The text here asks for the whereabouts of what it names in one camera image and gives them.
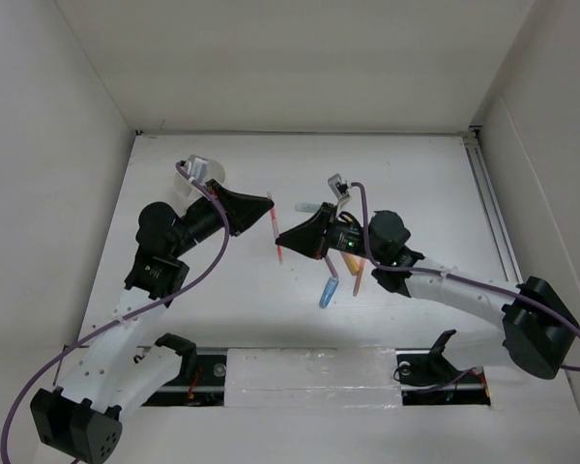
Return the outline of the red thin pen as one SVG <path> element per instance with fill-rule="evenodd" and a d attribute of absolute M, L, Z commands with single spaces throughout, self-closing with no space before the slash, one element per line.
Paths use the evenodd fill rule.
<path fill-rule="evenodd" d="M 268 196 L 268 199 L 269 200 L 271 200 L 272 202 L 274 201 L 273 200 L 272 193 L 270 191 L 267 191 L 267 196 Z M 274 242 L 275 242 L 275 249 L 276 249 L 277 260 L 278 260 L 278 264 L 279 265 L 282 265 L 283 264 L 282 249 L 281 249 L 281 246 L 279 246 L 276 243 L 276 240 L 279 237 L 279 230 L 278 230 L 278 223 L 277 223 L 275 203 L 274 203 L 274 206 L 269 211 L 269 213 L 270 213 L 271 223 L 272 223 L 272 228 L 273 228 L 273 234 L 274 234 Z"/>

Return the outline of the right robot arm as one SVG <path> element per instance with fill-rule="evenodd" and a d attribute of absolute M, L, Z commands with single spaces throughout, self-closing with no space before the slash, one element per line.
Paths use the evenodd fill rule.
<path fill-rule="evenodd" d="M 325 258 L 331 249 L 361 258 L 373 256 L 378 266 L 371 274 L 388 292 L 465 310 L 485 320 L 493 317 L 504 330 L 504 347 L 516 366 L 541 379 L 556 376 L 574 333 L 537 305 L 551 309 L 575 328 L 579 324 L 547 281 L 531 276 L 514 286 L 509 296 L 488 291 L 484 284 L 472 285 L 467 278 L 447 276 L 443 267 L 432 274 L 429 271 L 435 266 L 405 246 L 410 236 L 394 212 L 378 211 L 362 227 L 351 214 L 339 214 L 336 206 L 324 203 L 310 219 L 279 234 L 275 243 L 312 259 Z M 419 273 L 418 268 L 428 271 Z"/>

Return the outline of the pink marker pen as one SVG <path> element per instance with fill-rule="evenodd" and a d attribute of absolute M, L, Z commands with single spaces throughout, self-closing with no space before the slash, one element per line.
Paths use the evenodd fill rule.
<path fill-rule="evenodd" d="M 325 261 L 325 263 L 326 263 L 326 265 L 327 265 L 327 267 L 328 267 L 328 269 L 329 269 L 332 277 L 333 278 L 339 278 L 339 275 L 338 275 L 338 272 L 337 272 L 337 269 L 336 269 L 336 267 L 334 265 L 333 260 L 329 256 L 326 256 L 324 258 L 324 261 Z"/>

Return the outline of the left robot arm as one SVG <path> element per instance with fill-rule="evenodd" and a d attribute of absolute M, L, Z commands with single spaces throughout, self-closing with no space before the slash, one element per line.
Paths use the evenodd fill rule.
<path fill-rule="evenodd" d="M 269 197 L 236 193 L 215 180 L 196 188 L 202 196 L 182 216 L 164 202 L 140 213 L 138 249 L 110 321 L 92 332 L 85 355 L 53 391 L 32 398 L 43 444 L 81 463 L 104 463 L 135 410 L 163 385 L 195 374 L 196 346 L 188 339 L 166 333 L 140 361 L 136 350 L 182 292 L 189 273 L 182 256 L 218 231 L 241 235 L 274 206 Z"/>

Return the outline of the orange thin pen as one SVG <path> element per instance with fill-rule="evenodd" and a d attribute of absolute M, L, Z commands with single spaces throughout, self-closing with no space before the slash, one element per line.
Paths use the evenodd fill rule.
<path fill-rule="evenodd" d="M 362 285 L 362 281 L 363 281 L 364 266 L 365 266 L 365 260 L 362 259 L 357 267 L 357 272 L 355 275 L 355 281 L 354 281 L 354 285 L 353 285 L 352 295 L 355 298 L 358 297 L 360 290 L 361 290 L 361 285 Z"/>

